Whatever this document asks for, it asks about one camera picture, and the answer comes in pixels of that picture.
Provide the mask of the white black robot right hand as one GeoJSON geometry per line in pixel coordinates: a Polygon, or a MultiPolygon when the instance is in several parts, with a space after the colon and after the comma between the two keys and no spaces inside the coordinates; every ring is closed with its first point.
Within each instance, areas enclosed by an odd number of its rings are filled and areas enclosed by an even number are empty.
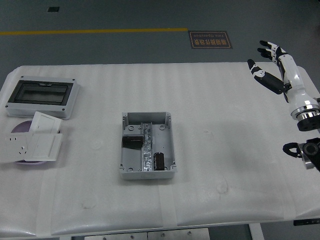
{"type": "Polygon", "coordinates": [[[263,48],[258,48],[257,51],[262,57],[276,64],[281,79],[261,69],[255,61],[249,59],[247,64],[254,79],[273,93],[283,94],[289,104],[289,112],[292,117],[296,118],[299,114],[311,112],[319,115],[319,104],[307,94],[304,81],[293,57],[272,42],[261,40],[259,43],[263,48]]]}

